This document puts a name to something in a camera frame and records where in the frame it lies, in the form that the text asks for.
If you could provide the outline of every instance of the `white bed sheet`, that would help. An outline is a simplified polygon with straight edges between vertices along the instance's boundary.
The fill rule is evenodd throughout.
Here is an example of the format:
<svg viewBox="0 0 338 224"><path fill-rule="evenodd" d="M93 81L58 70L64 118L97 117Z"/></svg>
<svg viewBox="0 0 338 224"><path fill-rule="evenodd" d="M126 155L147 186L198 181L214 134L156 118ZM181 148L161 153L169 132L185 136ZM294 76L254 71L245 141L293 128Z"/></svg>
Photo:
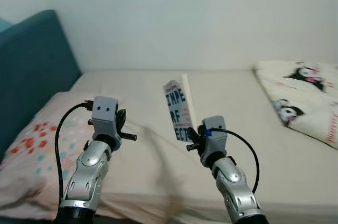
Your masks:
<svg viewBox="0 0 338 224"><path fill-rule="evenodd" d="M98 214L143 223L168 218L176 223L208 223L226 218L211 172L200 164L196 152L188 153L186 144L175 140L162 86L181 73L89 72L73 86L72 91L119 94L127 108L124 130L138 134L137 142L124 140L113 153ZM270 223L334 221L335 149L283 127L251 71L189 72L189 79L197 121L222 115L227 128L256 150L261 168L256 196ZM229 136L227 151L253 186L256 169L249 150Z"/></svg>

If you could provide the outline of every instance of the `book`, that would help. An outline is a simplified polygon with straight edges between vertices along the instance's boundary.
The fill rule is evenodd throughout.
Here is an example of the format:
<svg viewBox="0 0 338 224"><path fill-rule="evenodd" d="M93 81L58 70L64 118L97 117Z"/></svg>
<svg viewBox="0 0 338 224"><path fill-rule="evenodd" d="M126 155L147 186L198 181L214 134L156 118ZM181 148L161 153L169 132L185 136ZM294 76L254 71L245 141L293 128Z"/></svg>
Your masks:
<svg viewBox="0 0 338 224"><path fill-rule="evenodd" d="M191 142L186 131L189 127L196 130L197 125L188 75L170 80L163 89L177 140Z"/></svg>

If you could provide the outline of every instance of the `bed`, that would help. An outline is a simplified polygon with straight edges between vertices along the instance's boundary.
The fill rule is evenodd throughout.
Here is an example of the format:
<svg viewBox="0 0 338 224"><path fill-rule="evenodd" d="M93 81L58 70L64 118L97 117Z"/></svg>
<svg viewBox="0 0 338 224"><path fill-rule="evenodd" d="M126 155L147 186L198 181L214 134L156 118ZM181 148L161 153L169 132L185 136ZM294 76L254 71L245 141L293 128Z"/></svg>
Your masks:
<svg viewBox="0 0 338 224"><path fill-rule="evenodd" d="M53 11L42 14L55 17ZM0 35L1 56L4 50L9 50L3 48L6 43L10 41L2 41ZM114 152L97 214L141 223L216 224L229 221L223 198L210 171L200 164L197 153L186 152L185 143L175 140L162 86L183 72L116 70L88 72L80 76L69 47L66 52L55 53L64 56L68 63L54 61L53 66L49 59L46 60L49 48L46 49L48 52L44 50L40 53L44 59L39 68L46 66L44 74L27 78L27 75L36 72L30 67L16 89L14 82L4 85L6 82L1 81L2 89L13 89L12 95L2 102L22 103L21 99L13 99L18 96L16 93L22 93L20 95L27 98L23 107L29 109L15 111L25 114L17 117L19 121L12 122L15 128L8 129L8 125L1 124L1 129L8 132L7 139L2 141L5 142L2 143L2 151L56 92L71 88L72 93L118 95L127 109L125 130L138 134L138 141L123 141L121 149ZM18 66L13 61L11 63L14 64L6 64L5 67L8 73ZM64 70L67 74L50 70L64 64L69 66ZM65 77L65 80L58 81L60 77ZM39 79L38 85L44 87L38 91L18 92L29 84L35 86L32 78ZM338 154L335 149L282 127L251 71L189 72L189 78L197 120L222 115L227 127L245 137L255 148L261 166L256 196L270 223L329 224L337 221ZM12 113L13 110L8 109L4 115ZM227 151L244 170L249 185L253 186L255 166L250 152L233 137L228 138ZM45 209L34 207L36 213L43 216Z"/></svg>

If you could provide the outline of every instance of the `blanket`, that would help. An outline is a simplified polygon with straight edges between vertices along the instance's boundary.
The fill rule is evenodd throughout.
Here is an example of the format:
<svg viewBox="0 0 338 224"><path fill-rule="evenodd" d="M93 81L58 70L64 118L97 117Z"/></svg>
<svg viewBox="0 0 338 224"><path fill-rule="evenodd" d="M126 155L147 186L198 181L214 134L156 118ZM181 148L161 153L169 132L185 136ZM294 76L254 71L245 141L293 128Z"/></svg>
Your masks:
<svg viewBox="0 0 338 224"><path fill-rule="evenodd" d="M338 149L337 64L260 61L255 74L283 125Z"/></svg>

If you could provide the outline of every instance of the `upholstered headboard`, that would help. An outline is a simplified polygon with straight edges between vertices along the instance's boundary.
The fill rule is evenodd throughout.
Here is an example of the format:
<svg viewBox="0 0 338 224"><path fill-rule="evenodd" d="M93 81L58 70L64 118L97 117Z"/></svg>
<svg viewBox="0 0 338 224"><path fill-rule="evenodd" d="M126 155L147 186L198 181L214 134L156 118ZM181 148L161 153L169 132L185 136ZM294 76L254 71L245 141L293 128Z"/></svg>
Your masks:
<svg viewBox="0 0 338 224"><path fill-rule="evenodd" d="M16 135L80 70L53 10L0 33L0 160Z"/></svg>

